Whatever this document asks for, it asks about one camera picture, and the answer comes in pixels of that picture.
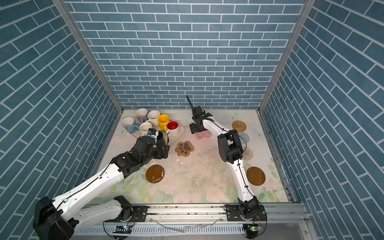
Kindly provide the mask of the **pink flower coaster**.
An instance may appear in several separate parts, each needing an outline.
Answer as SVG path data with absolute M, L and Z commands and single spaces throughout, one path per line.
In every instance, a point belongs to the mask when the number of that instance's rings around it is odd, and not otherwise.
M 204 138 L 211 138 L 212 137 L 212 133 L 209 131 L 209 130 L 206 130 L 206 131 L 203 131 L 203 132 L 198 132 L 198 133 L 195 133 L 195 137 L 197 140 L 202 140 Z

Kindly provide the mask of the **brown round coaster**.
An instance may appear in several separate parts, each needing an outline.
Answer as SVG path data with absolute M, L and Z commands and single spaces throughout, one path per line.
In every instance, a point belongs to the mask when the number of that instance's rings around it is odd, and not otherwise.
M 151 184 L 159 183 L 165 176 L 165 169 L 161 165 L 153 165 L 146 172 L 146 180 Z
M 261 186 L 266 181 L 265 173 L 258 167 L 251 167 L 247 170 L 247 179 L 254 186 Z

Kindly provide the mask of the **brown paw coaster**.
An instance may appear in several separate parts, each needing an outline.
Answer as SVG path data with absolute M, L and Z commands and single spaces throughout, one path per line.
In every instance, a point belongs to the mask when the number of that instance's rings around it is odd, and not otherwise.
M 175 148 L 175 152 L 179 157 L 188 157 L 194 150 L 195 147 L 190 141 L 179 142 Z

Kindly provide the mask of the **woven rattan coaster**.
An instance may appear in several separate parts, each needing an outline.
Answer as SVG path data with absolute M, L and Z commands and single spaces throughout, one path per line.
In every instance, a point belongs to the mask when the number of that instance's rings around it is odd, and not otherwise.
M 232 127 L 238 132 L 244 132 L 247 129 L 247 125 L 243 121 L 234 121 Z

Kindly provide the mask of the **blue woven round coaster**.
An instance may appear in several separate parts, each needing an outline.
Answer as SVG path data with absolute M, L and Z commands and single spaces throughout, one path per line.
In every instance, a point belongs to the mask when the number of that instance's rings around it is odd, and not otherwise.
M 245 132 L 238 132 L 238 134 L 242 145 L 245 145 L 250 141 L 249 135 Z

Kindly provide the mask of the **multicolour stitched round coaster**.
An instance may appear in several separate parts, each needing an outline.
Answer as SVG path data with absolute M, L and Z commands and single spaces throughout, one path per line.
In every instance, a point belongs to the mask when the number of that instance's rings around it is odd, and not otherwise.
M 243 151 L 243 161 L 249 161 L 253 158 L 253 152 L 250 148 L 246 148 L 244 151 Z

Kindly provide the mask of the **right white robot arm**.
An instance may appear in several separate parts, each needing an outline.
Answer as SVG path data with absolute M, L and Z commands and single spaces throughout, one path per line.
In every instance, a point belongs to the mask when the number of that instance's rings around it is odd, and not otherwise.
M 246 177 L 243 161 L 243 145 L 239 133 L 219 124 L 213 115 L 207 113 L 200 106 L 193 106 L 189 97 L 186 97 L 192 109 L 193 123 L 190 124 L 192 134 L 210 131 L 217 136 L 219 155 L 231 170 L 238 192 L 239 212 L 243 219 L 253 218 L 259 210 L 260 203 L 253 193 Z

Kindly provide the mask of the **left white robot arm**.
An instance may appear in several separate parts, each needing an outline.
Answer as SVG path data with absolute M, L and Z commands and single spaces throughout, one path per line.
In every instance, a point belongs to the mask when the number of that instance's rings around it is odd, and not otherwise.
M 166 159 L 169 148 L 157 137 L 141 136 L 131 150 L 112 158 L 105 168 L 72 190 L 53 199 L 40 199 L 36 203 L 33 220 L 38 237 L 41 240 L 68 240 L 73 234 L 101 222 L 131 221 L 135 216 L 134 210 L 124 196 L 94 207 L 84 206 L 151 160 Z

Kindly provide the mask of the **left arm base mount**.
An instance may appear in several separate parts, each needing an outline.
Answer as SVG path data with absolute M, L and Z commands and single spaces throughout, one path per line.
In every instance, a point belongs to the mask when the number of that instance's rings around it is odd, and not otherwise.
M 117 222 L 145 222 L 148 206 L 124 207 L 121 213 L 115 218 Z

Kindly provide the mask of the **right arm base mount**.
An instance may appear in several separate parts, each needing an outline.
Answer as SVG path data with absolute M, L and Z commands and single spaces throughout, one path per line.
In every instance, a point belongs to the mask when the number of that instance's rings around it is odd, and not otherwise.
M 240 222 L 240 221 L 266 221 L 267 213 L 263 205 L 258 204 L 256 207 L 247 208 L 240 205 L 224 205 L 227 221 Z

